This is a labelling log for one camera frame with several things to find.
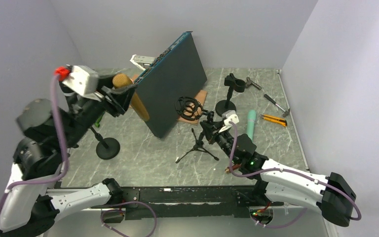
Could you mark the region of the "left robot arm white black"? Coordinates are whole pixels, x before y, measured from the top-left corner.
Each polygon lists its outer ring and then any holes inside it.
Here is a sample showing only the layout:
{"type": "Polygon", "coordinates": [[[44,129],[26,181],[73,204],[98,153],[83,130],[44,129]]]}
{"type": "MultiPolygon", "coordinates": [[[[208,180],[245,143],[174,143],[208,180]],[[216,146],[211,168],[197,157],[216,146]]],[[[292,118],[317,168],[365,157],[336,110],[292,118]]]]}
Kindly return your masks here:
{"type": "Polygon", "coordinates": [[[113,178],[59,196],[48,190],[67,174],[68,150],[78,147],[102,114],[124,114],[138,99],[136,88],[125,74],[101,76],[86,66],[55,70],[51,99],[32,101],[16,120],[24,138],[0,199],[0,237],[37,237],[69,215],[124,201],[113,178]]]}

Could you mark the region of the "black round base mic stand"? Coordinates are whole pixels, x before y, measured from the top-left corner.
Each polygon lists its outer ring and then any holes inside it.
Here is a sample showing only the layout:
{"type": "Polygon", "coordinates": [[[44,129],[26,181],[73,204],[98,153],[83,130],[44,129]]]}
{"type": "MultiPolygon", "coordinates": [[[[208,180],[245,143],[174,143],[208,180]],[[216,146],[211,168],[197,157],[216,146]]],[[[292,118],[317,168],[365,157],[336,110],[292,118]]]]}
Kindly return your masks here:
{"type": "Polygon", "coordinates": [[[215,112],[217,115],[222,116],[225,112],[233,110],[236,111],[236,105],[231,101],[233,93],[236,91],[242,93],[245,91],[246,82],[242,79],[235,77],[230,73],[225,77],[224,86],[228,86],[226,100],[221,100],[215,105],[215,112]]]}

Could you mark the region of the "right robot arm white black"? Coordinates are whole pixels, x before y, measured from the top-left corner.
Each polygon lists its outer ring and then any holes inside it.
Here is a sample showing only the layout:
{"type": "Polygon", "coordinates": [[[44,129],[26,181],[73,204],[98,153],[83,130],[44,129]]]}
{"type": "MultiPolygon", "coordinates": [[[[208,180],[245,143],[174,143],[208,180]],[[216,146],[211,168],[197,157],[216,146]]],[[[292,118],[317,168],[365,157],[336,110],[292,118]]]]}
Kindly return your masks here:
{"type": "Polygon", "coordinates": [[[257,181],[252,191],[256,204],[269,201],[301,206],[321,213],[324,219],[340,227],[362,219],[355,202],[356,193],[342,175],[313,174],[261,155],[247,134],[237,134],[232,121],[204,120],[200,125],[208,143],[217,144],[228,156],[232,175],[257,181]]]}

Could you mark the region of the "gold microphone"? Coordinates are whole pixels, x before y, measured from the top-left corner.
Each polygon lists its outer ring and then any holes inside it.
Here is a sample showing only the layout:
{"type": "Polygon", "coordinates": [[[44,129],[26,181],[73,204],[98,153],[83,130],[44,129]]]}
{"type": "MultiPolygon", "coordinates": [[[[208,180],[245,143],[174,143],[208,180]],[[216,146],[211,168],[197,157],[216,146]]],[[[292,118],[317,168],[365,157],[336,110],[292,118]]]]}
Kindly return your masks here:
{"type": "MultiPolygon", "coordinates": [[[[124,73],[116,74],[113,78],[113,86],[114,88],[122,88],[128,85],[132,85],[133,81],[130,79],[129,76],[127,76],[124,73]]],[[[143,102],[141,101],[140,97],[136,92],[134,92],[130,106],[134,109],[136,114],[145,122],[149,121],[150,116],[149,113],[144,106],[143,102]]]]}

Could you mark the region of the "teal green microphone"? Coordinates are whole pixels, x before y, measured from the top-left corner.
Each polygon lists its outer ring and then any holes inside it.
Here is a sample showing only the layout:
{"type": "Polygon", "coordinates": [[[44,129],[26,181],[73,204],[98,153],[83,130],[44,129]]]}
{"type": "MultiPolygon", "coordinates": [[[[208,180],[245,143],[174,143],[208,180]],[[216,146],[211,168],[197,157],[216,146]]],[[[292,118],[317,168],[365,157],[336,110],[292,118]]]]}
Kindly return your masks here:
{"type": "Polygon", "coordinates": [[[247,114],[247,127],[246,127],[246,134],[247,136],[253,141],[254,137],[254,129],[257,119],[257,113],[255,110],[250,110],[247,114]]]}

